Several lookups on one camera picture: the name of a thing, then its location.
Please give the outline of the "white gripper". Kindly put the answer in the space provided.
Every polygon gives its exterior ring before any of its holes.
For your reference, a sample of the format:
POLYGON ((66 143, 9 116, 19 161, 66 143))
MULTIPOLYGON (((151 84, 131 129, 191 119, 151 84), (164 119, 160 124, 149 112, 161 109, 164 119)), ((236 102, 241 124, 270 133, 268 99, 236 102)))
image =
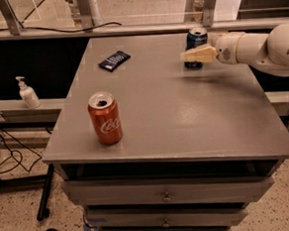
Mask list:
POLYGON ((243 32, 208 33, 208 44, 181 53, 183 62, 212 62, 217 58, 221 63, 238 64, 237 46, 243 32))

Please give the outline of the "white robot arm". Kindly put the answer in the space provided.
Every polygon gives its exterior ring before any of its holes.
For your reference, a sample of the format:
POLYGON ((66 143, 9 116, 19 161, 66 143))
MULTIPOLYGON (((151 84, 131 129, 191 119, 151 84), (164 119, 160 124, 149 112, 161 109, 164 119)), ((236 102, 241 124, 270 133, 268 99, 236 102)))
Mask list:
POLYGON ((289 23, 272 29, 269 34, 226 32, 210 35, 208 44, 181 53, 186 62, 248 64, 275 76, 289 76, 289 23))

